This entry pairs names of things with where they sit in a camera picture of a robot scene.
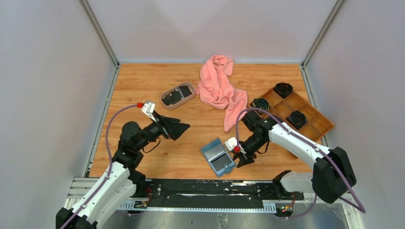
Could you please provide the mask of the black VIP card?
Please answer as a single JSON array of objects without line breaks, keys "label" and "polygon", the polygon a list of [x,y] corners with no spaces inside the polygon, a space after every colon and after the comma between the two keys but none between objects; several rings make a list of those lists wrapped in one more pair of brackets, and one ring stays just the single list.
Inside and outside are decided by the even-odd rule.
[{"label": "black VIP card", "polygon": [[222,154],[216,159],[211,161],[212,166],[215,171],[219,171],[225,167],[225,165],[230,165],[233,160],[229,157],[228,154]]}]

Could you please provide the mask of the blue leather card holder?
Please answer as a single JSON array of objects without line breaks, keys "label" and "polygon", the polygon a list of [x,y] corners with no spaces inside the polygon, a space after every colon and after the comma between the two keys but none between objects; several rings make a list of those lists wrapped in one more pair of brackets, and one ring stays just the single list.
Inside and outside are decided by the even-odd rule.
[{"label": "blue leather card holder", "polygon": [[235,161],[232,160],[219,138],[203,146],[201,153],[217,177],[231,173],[236,167]]}]

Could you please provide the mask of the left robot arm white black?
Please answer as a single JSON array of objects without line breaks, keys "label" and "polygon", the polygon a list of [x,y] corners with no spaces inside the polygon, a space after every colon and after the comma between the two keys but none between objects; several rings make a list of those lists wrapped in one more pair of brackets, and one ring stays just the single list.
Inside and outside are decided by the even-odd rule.
[{"label": "left robot arm white black", "polygon": [[146,192],[146,176],[136,168],[143,159],[144,147],[160,137],[177,140],[190,124],[153,112],[151,124],[141,128],[130,121],[122,126],[120,140],[104,174],[72,207],[56,214],[57,229],[100,229],[129,197]]}]

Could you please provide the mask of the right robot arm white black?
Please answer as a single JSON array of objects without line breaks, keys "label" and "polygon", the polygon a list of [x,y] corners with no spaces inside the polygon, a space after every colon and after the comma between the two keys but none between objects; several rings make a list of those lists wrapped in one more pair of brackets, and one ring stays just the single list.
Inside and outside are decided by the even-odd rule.
[{"label": "right robot arm white black", "polygon": [[275,143],[311,168],[310,173],[286,170],[275,177],[272,188],[278,199],[285,199],[293,192],[314,193],[331,204],[342,199],[343,194],[353,192],[357,179],[345,150],[318,144],[272,114],[262,118],[258,110],[247,108],[241,113],[242,122],[252,132],[250,137],[241,141],[237,135],[225,142],[233,159],[239,159],[237,167],[253,163],[263,145]]}]

